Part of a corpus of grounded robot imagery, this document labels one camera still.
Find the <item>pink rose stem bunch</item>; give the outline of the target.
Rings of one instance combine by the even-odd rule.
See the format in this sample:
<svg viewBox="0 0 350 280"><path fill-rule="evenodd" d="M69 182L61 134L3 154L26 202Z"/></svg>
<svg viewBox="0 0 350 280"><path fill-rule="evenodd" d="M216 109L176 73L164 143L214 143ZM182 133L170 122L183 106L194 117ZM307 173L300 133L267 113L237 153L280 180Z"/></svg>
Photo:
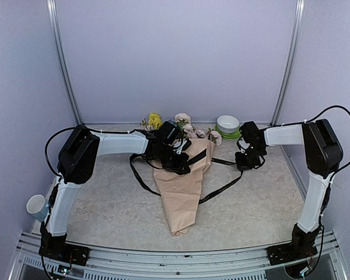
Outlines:
<svg viewBox="0 0 350 280"><path fill-rule="evenodd" d="M222 144L222 136L215 129L209 128L207 131L204 131L194 128L191 124L186 124L182 127L182 130L189 139L207 139L213 142L216 146L220 146Z"/></svg>

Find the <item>yellow fake flower stem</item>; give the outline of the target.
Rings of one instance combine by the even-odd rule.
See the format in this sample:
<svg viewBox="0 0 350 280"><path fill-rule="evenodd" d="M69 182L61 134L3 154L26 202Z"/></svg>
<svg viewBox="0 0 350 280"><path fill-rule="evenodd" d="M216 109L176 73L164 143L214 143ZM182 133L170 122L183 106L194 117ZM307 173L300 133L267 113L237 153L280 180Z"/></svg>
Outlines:
<svg viewBox="0 0 350 280"><path fill-rule="evenodd" d="M163 125L161 115L158 113L150 113L148 118L144 118L141 121L141 126L144 127L146 131L158 130Z"/></svg>

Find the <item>black printed ribbon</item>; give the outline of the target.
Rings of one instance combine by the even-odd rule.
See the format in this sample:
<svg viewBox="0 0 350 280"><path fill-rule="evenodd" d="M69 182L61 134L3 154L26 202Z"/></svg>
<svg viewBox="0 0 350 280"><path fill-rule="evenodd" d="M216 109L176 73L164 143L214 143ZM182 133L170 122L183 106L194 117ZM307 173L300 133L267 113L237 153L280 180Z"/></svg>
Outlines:
<svg viewBox="0 0 350 280"><path fill-rule="evenodd" d="M190 171L190 166L196 162L198 162L199 160L201 160L202 158L206 157L207 154L207 150L203 150L202 152L200 152L199 154L197 154L196 156L192 157L191 159L189 159L189 156L186 153L181 153L180 155L177 156L177 159L180 160L180 167L179 168L175 168L175 171L181 171L180 175L184 175L185 173L183 173L183 171ZM137 172L137 170L135 169L134 165L133 165L133 161L136 158L142 158L149 166L151 166L154 169L160 169L159 167L155 167L154 165L151 164L151 160L156 159L153 155L144 155L144 154L132 154L129 157L129 163L131 166L131 169L133 171L133 174L135 176L135 178L137 179L138 183L141 185L141 187L146 190L149 191L150 193L157 195L157 196L161 196L159 193L151 190L142 180L142 178L140 177L139 173ZM222 160L222 159L217 159L217 158L212 158L211 162L215 162L215 163L219 163L222 165L227 165L227 166L233 166L236 163L230 162L230 161L226 161L226 160ZM211 198L214 198L215 196L219 195L220 193L222 193L223 191L227 190L229 187L233 186L234 184L236 184L243 175L243 171L240 171L240 176L234 180L232 180L230 183L224 185L223 187L211 192L210 194L208 194L207 196L205 196L204 198L200 199L198 204L203 204L205 202L207 202L208 200L210 200Z"/></svg>

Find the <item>green pink wrapping paper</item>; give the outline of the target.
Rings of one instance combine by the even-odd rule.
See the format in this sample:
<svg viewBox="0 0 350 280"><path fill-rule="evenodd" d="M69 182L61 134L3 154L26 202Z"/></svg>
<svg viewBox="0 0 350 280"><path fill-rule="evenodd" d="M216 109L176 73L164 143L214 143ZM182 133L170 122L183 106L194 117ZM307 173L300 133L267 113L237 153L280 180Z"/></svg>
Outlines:
<svg viewBox="0 0 350 280"><path fill-rule="evenodd" d="M190 147L184 152L188 156L188 174L178 175L167 170L153 170L153 178L173 236L186 235L195 223L203 176L211 165L215 146L216 144L208 139L191 140Z"/></svg>

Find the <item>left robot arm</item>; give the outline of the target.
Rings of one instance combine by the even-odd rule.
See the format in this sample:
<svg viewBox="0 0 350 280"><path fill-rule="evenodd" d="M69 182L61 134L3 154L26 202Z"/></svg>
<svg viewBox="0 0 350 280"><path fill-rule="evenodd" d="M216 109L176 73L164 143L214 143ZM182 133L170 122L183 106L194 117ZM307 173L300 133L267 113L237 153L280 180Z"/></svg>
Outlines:
<svg viewBox="0 0 350 280"><path fill-rule="evenodd" d="M160 169L185 175L190 172L186 150L191 141L183 137L179 126L166 121L159 129L146 131L103 131L77 125L67 128L70 135L58 154L58 164L51 171L59 178L57 194L51 200L51 210L44 222L50 234L47 250L62 260L70 254L66 236L71 208L81 186L93 175L96 159L103 155L130 154L145 161L157 160Z"/></svg>

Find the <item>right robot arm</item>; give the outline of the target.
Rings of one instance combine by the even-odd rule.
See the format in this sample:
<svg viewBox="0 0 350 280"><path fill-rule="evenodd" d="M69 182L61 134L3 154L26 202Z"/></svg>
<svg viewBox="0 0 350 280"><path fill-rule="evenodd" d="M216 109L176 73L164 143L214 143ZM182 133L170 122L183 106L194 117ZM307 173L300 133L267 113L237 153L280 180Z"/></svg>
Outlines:
<svg viewBox="0 0 350 280"><path fill-rule="evenodd" d="M283 125L259 129L255 122L240 128L236 153L237 168L257 169L263 165L268 146L301 145L304 147L309 184L303 211L295 229L301 234L317 233L320 217L325 209L327 190L343 158L341 144L328 120Z"/></svg>

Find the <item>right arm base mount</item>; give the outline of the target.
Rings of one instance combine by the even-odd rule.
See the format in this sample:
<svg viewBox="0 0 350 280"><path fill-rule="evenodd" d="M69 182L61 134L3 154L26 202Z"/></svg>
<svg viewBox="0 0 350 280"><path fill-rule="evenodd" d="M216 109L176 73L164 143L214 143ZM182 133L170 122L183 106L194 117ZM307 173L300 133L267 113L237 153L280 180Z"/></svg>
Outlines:
<svg viewBox="0 0 350 280"><path fill-rule="evenodd" d="M292 242L269 246L267 248L267 255L270 265L278 265L289 263L303 258L316 255L318 253L315 245L310 244L299 246Z"/></svg>

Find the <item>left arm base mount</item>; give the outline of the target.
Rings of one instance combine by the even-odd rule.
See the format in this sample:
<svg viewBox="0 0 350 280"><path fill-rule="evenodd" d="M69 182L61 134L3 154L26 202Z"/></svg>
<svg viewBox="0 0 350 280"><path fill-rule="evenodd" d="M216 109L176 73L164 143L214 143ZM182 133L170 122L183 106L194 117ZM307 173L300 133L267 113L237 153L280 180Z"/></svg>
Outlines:
<svg viewBox="0 0 350 280"><path fill-rule="evenodd" d="M39 255L71 265L86 266L90 248L69 243L43 244Z"/></svg>

